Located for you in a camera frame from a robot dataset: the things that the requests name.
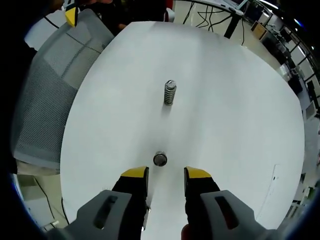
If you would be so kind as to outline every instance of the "metal cylinder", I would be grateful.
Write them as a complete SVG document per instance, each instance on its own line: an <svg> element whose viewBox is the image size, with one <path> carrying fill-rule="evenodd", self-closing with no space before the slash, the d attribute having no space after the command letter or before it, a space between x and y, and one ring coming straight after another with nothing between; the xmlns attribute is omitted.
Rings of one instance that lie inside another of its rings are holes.
<svg viewBox="0 0 320 240"><path fill-rule="evenodd" d="M169 80L164 85L164 104L171 106L174 103L177 84L173 80Z"/></svg>
<svg viewBox="0 0 320 240"><path fill-rule="evenodd" d="M153 163L158 167L163 167L167 164L167 161L167 156L163 151L157 151L153 157Z"/></svg>

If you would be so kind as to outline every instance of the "desk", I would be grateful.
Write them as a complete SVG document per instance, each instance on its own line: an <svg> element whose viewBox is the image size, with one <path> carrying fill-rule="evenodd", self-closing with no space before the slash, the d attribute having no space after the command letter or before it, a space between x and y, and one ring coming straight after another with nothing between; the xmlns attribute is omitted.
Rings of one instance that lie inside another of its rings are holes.
<svg viewBox="0 0 320 240"><path fill-rule="evenodd" d="M177 83L171 107L163 106L168 80ZM153 163L157 151L166 152L164 167ZM141 239L180 239L184 167L192 166L276 228L303 159L299 100L266 62L216 33L134 22L98 57L74 99L61 149L63 204L72 222L121 173L147 165L151 212Z"/></svg>

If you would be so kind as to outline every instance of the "spring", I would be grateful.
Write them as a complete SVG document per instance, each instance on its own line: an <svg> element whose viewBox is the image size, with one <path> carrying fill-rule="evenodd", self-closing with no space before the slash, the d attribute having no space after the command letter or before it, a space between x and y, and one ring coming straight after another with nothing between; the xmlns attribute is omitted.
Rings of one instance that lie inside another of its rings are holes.
<svg viewBox="0 0 320 240"><path fill-rule="evenodd" d="M171 106L174 103L177 85L173 80L169 80L164 85L164 104Z"/></svg>

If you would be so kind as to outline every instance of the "cable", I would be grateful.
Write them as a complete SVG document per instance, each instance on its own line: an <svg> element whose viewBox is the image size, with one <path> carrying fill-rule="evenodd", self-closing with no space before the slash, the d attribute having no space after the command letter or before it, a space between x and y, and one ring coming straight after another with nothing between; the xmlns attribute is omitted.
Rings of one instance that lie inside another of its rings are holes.
<svg viewBox="0 0 320 240"><path fill-rule="evenodd" d="M61 207L62 207L62 211L63 211L63 215L64 215L64 218L66 220L66 223L69 225L69 221L68 221L68 218L67 218L67 215L66 215L66 212L65 212L65 208L64 208L64 203L63 203L63 198L61 197Z"/></svg>
<svg viewBox="0 0 320 240"><path fill-rule="evenodd" d="M218 25L218 24L224 22L225 20L227 20L227 19L229 19L229 18L231 18L231 14L230 14L229 16L227 16L226 18L222 19L221 21L218 21L218 22L216 22L216 23L211 24L211 25L209 26L209 29L212 28L212 26Z"/></svg>
<svg viewBox="0 0 320 240"><path fill-rule="evenodd" d="M189 11L188 11L188 13L186 14L185 19L184 19L184 21L183 21L183 24L186 23L189 15L190 15L191 9L192 9L192 7L194 6L194 4L195 4L194 2L191 3L190 8L189 8Z"/></svg>
<svg viewBox="0 0 320 240"><path fill-rule="evenodd" d="M58 29L59 27L57 25L55 25L49 18L47 18L46 16L43 17L45 20L47 20L52 26L54 26L56 29Z"/></svg>
<svg viewBox="0 0 320 240"><path fill-rule="evenodd" d="M201 23L199 23L197 26L195 26L196 28L204 28L209 26L209 22L207 20L207 14L211 13L211 14L217 14L217 13L222 13L224 12L223 10L221 11L208 11L208 5L206 6L205 11L198 11L199 16L203 19L203 21Z"/></svg>
<svg viewBox="0 0 320 240"><path fill-rule="evenodd" d="M56 29L59 29L59 27L57 25L55 25L49 18L47 18L46 16L43 17L45 20L47 20L48 23L50 23L52 26L54 26ZM100 51L97 51L95 49L93 49L92 47L86 46L85 44L83 44L82 42L80 42L78 39L75 39L73 36L71 36L68 33L65 33L66 35L68 35L70 38L72 38L73 40L75 40L77 43L81 44L82 46L84 46L85 48L91 49L93 51L95 51L98 54L101 54Z"/></svg>
<svg viewBox="0 0 320 240"><path fill-rule="evenodd" d="M203 19L203 21L201 23L199 23L197 26L195 26L196 28L203 28L209 25L208 21L207 21L207 13L208 13L208 5L206 6L205 12L204 11L198 11L199 16ZM200 26L201 24L203 24L204 22L207 23L207 25L205 26Z"/></svg>
<svg viewBox="0 0 320 240"><path fill-rule="evenodd" d="M244 45L244 43L245 43L245 27L244 27L244 18L242 17L241 18L241 23L242 23L242 43L241 43L241 46L243 46Z"/></svg>
<svg viewBox="0 0 320 240"><path fill-rule="evenodd" d="M209 28L208 28L208 31L210 31L210 28L211 28L211 30L212 30L212 32L214 32L214 28L212 27L212 22L211 22L211 16L212 16L212 11L214 10L214 7L212 6L211 7L211 13L210 13L210 16L209 16L209 24L210 24L210 26L209 26Z"/></svg>
<svg viewBox="0 0 320 240"><path fill-rule="evenodd" d="M46 192L45 192L44 189L41 187L40 183L39 183L38 180L35 178L35 176L33 176L33 178L34 178L36 184L38 184L38 186L40 187L41 191L44 193L45 198L46 198L46 200L47 200L47 202L48 202L48 205L49 205L49 209L50 209L51 215L52 215L53 218L55 218L55 216L54 216L54 214L53 214L53 212L52 212L52 209L51 209L51 206L50 206L50 203L49 203L49 198L48 198Z"/></svg>

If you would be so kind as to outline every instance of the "gray mesh chair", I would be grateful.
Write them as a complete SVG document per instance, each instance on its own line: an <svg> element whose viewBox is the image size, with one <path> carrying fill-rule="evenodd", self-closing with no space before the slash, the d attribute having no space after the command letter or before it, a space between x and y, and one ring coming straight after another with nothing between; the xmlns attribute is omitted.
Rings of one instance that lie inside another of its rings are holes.
<svg viewBox="0 0 320 240"><path fill-rule="evenodd" d="M77 91L95 60L114 36L90 9L77 27L67 23L41 46L24 80L11 130L17 160L60 168L62 139Z"/></svg>

